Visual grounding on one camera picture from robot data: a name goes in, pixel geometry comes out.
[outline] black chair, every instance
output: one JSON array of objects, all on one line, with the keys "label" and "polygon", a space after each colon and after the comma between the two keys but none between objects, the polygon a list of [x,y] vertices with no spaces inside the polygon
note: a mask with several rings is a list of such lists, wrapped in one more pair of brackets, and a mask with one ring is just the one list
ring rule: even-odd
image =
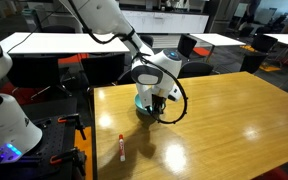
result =
[{"label": "black chair", "polygon": [[271,28],[270,27],[259,27],[256,29],[255,33],[254,33],[254,37],[257,35],[262,35],[262,34],[267,34],[271,32]]},{"label": "black chair", "polygon": [[281,28],[285,26],[285,24],[283,24],[282,22],[286,19],[286,17],[286,15],[281,15],[273,23],[267,24],[266,27],[271,28],[271,30],[274,32],[279,32],[281,31]]},{"label": "black chair", "polygon": [[116,82],[124,72],[125,54],[82,59],[88,86],[103,86]]},{"label": "black chair", "polygon": [[222,67],[229,72],[243,72],[246,71],[250,74],[254,74],[263,61],[266,59],[267,55],[263,53],[246,53],[244,54],[244,59],[242,65],[239,63],[233,63],[229,65],[220,65],[218,67]]},{"label": "black chair", "polygon": [[75,29],[63,25],[51,25],[42,28],[43,33],[75,33]]},{"label": "black chair", "polygon": [[276,38],[266,35],[257,35],[254,37],[251,47],[256,51],[269,53],[276,43]]},{"label": "black chair", "polygon": [[266,54],[246,54],[243,59],[242,66],[240,68],[240,72],[246,71],[251,74],[254,74],[263,61],[266,59],[267,55]]},{"label": "black chair", "polygon": [[84,71],[80,72],[82,79],[82,88],[85,91],[86,98],[91,114],[94,113],[94,87],[116,85],[118,78],[124,72],[125,54],[115,54],[106,56],[97,56],[82,59]]},{"label": "black chair", "polygon": [[238,37],[249,37],[250,34],[251,34],[251,32],[252,32],[253,30],[254,30],[254,27],[251,27],[251,26],[244,27],[244,28],[240,31]]},{"label": "black chair", "polygon": [[213,68],[208,63],[191,61],[182,66],[178,78],[208,76],[212,73]]},{"label": "black chair", "polygon": [[133,60],[133,58],[132,58],[131,53],[125,53],[124,66],[126,68],[130,68],[132,65],[132,60]]},{"label": "black chair", "polygon": [[152,36],[149,35],[140,35],[140,38],[143,42],[145,42],[147,45],[153,47],[154,39]]},{"label": "black chair", "polygon": [[66,95],[72,94],[65,88],[63,82],[70,75],[68,68],[59,69],[56,57],[13,57],[13,66],[7,74],[10,82],[18,88],[44,88],[34,94],[31,99],[43,93],[52,86],[58,87]]},{"label": "black chair", "polygon": [[190,59],[203,58],[193,51],[197,41],[185,34],[182,34],[178,42],[177,51],[184,56],[187,61]]},{"label": "black chair", "polygon": [[117,80],[118,85],[133,84],[135,81],[132,79],[131,70],[125,71]]}]

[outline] office room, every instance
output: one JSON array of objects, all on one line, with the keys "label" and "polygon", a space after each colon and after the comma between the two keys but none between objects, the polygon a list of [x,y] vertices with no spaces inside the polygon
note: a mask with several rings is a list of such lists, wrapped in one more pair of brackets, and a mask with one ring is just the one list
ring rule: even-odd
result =
[{"label": "office room", "polygon": [[288,0],[0,1],[0,179],[150,177],[288,180]]}]

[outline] cabinet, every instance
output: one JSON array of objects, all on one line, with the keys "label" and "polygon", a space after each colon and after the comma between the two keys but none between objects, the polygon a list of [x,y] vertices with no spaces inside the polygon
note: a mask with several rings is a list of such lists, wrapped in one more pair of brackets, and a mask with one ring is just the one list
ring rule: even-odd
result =
[{"label": "cabinet", "polygon": [[138,33],[203,33],[208,16],[163,12],[122,11]]}]

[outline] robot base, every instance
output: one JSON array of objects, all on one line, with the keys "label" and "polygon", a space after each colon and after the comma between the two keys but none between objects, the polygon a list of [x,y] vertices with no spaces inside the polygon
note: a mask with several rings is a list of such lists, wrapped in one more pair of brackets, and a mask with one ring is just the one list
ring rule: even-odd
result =
[{"label": "robot base", "polygon": [[32,121],[43,132],[41,141],[19,161],[0,164],[0,179],[52,179],[53,176],[54,179],[57,179],[57,174],[63,173],[63,171],[65,172],[64,177],[67,179],[67,173],[72,172],[72,162],[51,165],[50,159],[52,156],[74,147],[75,127],[68,123],[58,123],[58,118],[51,117]]}]

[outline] red marker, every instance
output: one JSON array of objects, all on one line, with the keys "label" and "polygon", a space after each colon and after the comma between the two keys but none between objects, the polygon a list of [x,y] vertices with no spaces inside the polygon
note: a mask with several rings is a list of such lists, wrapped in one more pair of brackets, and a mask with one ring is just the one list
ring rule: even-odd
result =
[{"label": "red marker", "polygon": [[119,135],[119,145],[120,145],[120,160],[125,161],[125,151],[124,151],[124,139],[123,135]]}]

